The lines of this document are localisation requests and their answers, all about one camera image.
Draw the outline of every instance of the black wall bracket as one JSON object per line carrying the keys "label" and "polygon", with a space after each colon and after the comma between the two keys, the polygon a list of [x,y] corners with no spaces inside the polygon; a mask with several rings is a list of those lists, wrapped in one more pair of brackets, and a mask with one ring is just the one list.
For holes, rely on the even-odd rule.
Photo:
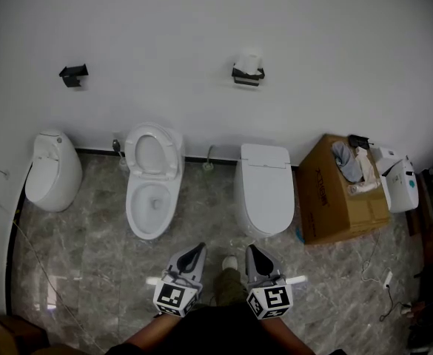
{"label": "black wall bracket", "polygon": [[87,76],[88,69],[86,68],[86,64],[83,64],[83,66],[76,66],[76,67],[65,67],[60,72],[60,78],[63,79],[63,82],[65,85],[70,87],[81,87],[80,81],[77,79],[77,76]]}

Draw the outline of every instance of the toilet paper holder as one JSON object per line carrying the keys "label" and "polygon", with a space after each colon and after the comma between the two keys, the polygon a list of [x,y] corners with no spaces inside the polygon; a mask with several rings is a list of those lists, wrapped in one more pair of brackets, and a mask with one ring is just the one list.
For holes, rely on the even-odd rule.
{"label": "toilet paper holder", "polygon": [[88,76],[88,69],[86,64],[83,66],[65,67],[58,76],[63,79],[63,82],[68,88],[81,87],[80,81],[77,76]]}
{"label": "toilet paper holder", "polygon": [[236,84],[244,84],[247,86],[259,87],[259,81],[266,77],[266,74],[262,67],[258,68],[258,72],[261,73],[260,75],[250,75],[238,70],[237,68],[234,68],[235,65],[236,63],[234,63],[232,67],[231,76],[234,79],[234,82]]}

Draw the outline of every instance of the marble floor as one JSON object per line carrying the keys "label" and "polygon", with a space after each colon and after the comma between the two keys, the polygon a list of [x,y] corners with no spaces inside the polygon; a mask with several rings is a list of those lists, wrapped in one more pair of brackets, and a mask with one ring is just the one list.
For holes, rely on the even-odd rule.
{"label": "marble floor", "polygon": [[[188,163],[170,228],[158,239],[145,241],[127,222],[127,181],[118,169],[118,158],[80,155],[80,159],[84,179],[72,206],[47,213],[26,201],[20,226],[50,282],[101,348],[118,344],[152,319],[153,287],[144,281],[161,274],[174,252],[200,241],[207,244],[205,303],[214,303],[212,279],[226,255],[236,255],[240,270],[244,269],[245,249],[254,241],[235,222],[234,166],[216,165],[205,173],[201,164]],[[397,309],[379,322],[389,310],[389,297],[381,285],[362,282],[360,270],[379,238],[365,277],[382,277],[390,267],[394,300],[415,299],[418,281],[412,276],[422,269],[422,247],[419,237],[409,236],[405,216],[392,216],[386,228],[365,237],[323,246],[302,244],[295,235],[299,225],[297,209],[286,231],[255,241],[281,260],[288,277],[308,277],[306,284],[293,288],[295,305],[283,318],[286,324],[318,355],[337,348],[348,355],[402,354],[409,321]],[[45,328],[51,342],[100,353],[57,299],[19,233],[11,293],[13,313]]]}

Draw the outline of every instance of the toilet bowl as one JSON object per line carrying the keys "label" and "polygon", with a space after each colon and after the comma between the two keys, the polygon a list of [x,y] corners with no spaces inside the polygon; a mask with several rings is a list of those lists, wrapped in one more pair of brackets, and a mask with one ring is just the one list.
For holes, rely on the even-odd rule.
{"label": "toilet bowl", "polygon": [[289,152],[283,147],[244,144],[234,182],[236,220],[250,237],[287,229],[295,202]]}
{"label": "toilet bowl", "polygon": [[73,202],[82,175],[70,139],[58,130],[45,130],[33,144],[33,163],[25,183],[25,195],[43,210],[60,212]]}
{"label": "toilet bowl", "polygon": [[138,237],[152,240],[170,225],[184,173],[180,133],[157,124],[137,125],[124,146],[130,170],[126,214]]}

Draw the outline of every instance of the sneaker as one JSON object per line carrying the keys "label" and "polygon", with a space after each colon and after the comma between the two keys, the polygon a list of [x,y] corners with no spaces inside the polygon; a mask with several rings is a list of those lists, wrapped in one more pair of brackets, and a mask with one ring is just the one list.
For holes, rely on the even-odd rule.
{"label": "sneaker", "polygon": [[400,310],[400,314],[402,314],[403,316],[408,316],[410,313],[412,312],[412,307],[402,307],[402,309]]}
{"label": "sneaker", "polygon": [[229,255],[225,257],[223,260],[223,270],[226,268],[233,268],[236,271],[238,270],[238,258],[234,255]]}

